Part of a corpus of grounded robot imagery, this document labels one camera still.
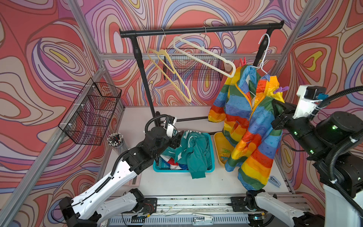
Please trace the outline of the blue white red jacket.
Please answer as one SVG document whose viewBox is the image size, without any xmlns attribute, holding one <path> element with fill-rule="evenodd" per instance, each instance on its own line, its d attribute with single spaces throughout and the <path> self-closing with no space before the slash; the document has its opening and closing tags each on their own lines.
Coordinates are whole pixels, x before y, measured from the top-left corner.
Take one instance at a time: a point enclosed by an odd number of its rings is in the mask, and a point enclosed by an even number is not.
<svg viewBox="0 0 363 227">
<path fill-rule="evenodd" d="M 161 155 L 159 160 L 159 167 L 163 170 L 188 170 L 185 164 L 178 164 L 170 156 Z"/>
</svg>

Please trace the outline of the multicolour patchwork jacket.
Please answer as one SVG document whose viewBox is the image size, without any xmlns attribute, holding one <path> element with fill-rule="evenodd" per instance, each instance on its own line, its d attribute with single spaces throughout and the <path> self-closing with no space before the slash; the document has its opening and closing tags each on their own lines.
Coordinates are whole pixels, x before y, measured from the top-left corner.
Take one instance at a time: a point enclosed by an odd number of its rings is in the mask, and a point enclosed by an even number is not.
<svg viewBox="0 0 363 227">
<path fill-rule="evenodd" d="M 227 78 L 209 111 L 210 122 L 223 122 L 222 133 L 233 146 L 225 163 L 227 172 L 238 168 L 238 179 L 248 191 L 261 190 L 268 183 L 282 130 L 271 123 L 282 109 L 272 101 L 284 102 L 276 76 L 261 76 L 251 65 L 238 67 Z"/>
</svg>

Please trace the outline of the white wire hanger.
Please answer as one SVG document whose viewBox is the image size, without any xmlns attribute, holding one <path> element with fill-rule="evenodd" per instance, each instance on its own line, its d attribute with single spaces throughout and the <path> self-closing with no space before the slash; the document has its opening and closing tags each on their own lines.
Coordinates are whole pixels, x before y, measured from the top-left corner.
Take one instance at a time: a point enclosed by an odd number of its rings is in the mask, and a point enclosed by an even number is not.
<svg viewBox="0 0 363 227">
<path fill-rule="evenodd" d="M 264 61 L 267 55 L 267 50 L 270 46 L 270 35 L 265 33 L 259 41 L 259 49 L 256 54 L 254 63 L 252 64 L 252 68 L 260 69 L 263 73 L 268 74 L 264 69 Z"/>
</svg>

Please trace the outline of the wooden hanger gold hook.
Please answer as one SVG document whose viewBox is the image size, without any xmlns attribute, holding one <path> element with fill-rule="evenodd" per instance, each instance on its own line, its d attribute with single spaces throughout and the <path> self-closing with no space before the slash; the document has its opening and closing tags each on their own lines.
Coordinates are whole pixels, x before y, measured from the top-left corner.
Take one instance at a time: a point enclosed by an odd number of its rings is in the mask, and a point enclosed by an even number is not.
<svg viewBox="0 0 363 227">
<path fill-rule="evenodd" d="M 172 75 L 177 76 L 178 80 L 181 82 L 181 85 L 184 87 L 184 90 L 181 90 L 174 81 L 167 75 L 167 73 L 164 72 L 163 69 L 150 57 L 150 54 L 155 54 L 158 58 L 158 60 L 165 66 Z M 164 77 L 171 82 L 171 84 L 176 88 L 176 90 L 184 97 L 184 99 L 191 103 L 192 102 L 192 96 L 190 93 L 189 88 L 184 83 L 183 79 L 179 75 L 178 71 L 176 70 L 173 61 L 169 55 L 169 53 L 165 49 L 160 49 L 159 51 L 148 48 L 147 49 L 147 57 L 149 60 L 161 71 L 161 73 L 164 75 Z"/>
</svg>

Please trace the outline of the silver hook hanger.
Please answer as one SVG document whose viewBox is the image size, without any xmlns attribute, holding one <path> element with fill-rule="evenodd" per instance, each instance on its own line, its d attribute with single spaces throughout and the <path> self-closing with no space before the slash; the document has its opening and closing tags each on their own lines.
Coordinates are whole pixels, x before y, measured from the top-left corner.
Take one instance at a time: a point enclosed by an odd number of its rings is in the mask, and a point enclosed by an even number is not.
<svg viewBox="0 0 363 227">
<path fill-rule="evenodd" d="M 191 46 L 192 48 L 198 50 L 199 51 L 198 54 L 201 55 L 201 56 L 210 56 L 210 57 L 212 57 L 214 59 L 218 59 L 218 60 L 222 61 L 225 64 L 230 65 L 232 67 L 232 72 L 230 74 L 229 73 L 226 73 L 225 71 L 219 69 L 218 67 L 212 65 L 211 63 L 208 63 L 205 60 L 202 60 L 201 58 L 198 58 L 198 57 L 196 57 L 196 56 L 194 56 L 192 54 L 189 54 L 188 52 L 186 52 L 186 51 L 182 50 L 181 48 L 177 47 L 176 46 L 176 43 L 177 42 L 183 43 L 183 44 L 187 44 L 187 45 Z M 218 73 L 221 73 L 224 76 L 227 76 L 229 78 L 233 78 L 234 75 L 235 75 L 235 73 L 236 73 L 236 66 L 235 66 L 235 64 L 232 61 L 227 60 L 223 56 L 218 55 L 217 53 L 214 53 L 214 52 L 212 52 L 210 50 L 207 50 L 205 47 L 202 47 L 202 46 L 196 45 L 196 44 L 194 44 L 192 42 L 189 42 L 186 39 L 183 39 L 181 37 L 174 37 L 173 38 L 173 48 L 176 51 L 178 51 L 179 53 L 182 53 L 183 55 L 188 56 L 189 58 L 191 58 L 191 59 L 193 59 L 193 60 L 195 60 L 195 61 L 197 61 L 197 62 L 205 65 L 206 67 L 211 68 L 214 71 L 216 71 Z"/>
</svg>

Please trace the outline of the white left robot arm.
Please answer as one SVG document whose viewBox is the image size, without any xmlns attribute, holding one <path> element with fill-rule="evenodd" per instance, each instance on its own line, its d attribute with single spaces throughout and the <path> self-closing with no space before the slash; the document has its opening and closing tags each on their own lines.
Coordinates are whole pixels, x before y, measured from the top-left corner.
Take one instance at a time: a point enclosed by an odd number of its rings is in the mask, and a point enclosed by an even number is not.
<svg viewBox="0 0 363 227">
<path fill-rule="evenodd" d="M 135 147 L 123 152 L 107 176 L 82 194 L 65 197 L 59 207 L 68 227 L 99 227 L 105 220 L 124 212 L 152 213 L 155 208 L 145 201 L 139 189 L 110 200 L 119 188 L 153 165 L 168 148 L 180 145 L 183 133 L 175 128 L 177 119 L 162 114 L 145 125 L 145 138 Z"/>
</svg>

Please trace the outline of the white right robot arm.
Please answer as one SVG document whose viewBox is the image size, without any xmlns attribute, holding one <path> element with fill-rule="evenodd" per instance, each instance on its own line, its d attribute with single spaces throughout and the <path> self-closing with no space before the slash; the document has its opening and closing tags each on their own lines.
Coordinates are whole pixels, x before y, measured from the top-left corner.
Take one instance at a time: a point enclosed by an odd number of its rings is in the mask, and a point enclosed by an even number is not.
<svg viewBox="0 0 363 227">
<path fill-rule="evenodd" d="M 272 101 L 273 129 L 287 130 L 320 174 L 325 215 L 295 209 L 264 190 L 248 191 L 244 206 L 249 211 L 266 211 L 290 227 L 360 227 L 363 224 L 363 160 L 351 149 L 363 142 L 363 121 L 354 114 L 334 112 L 317 125 L 312 120 L 333 100 L 362 91 L 362 86 L 331 96 L 319 86 L 302 85 L 293 105 Z"/>
</svg>

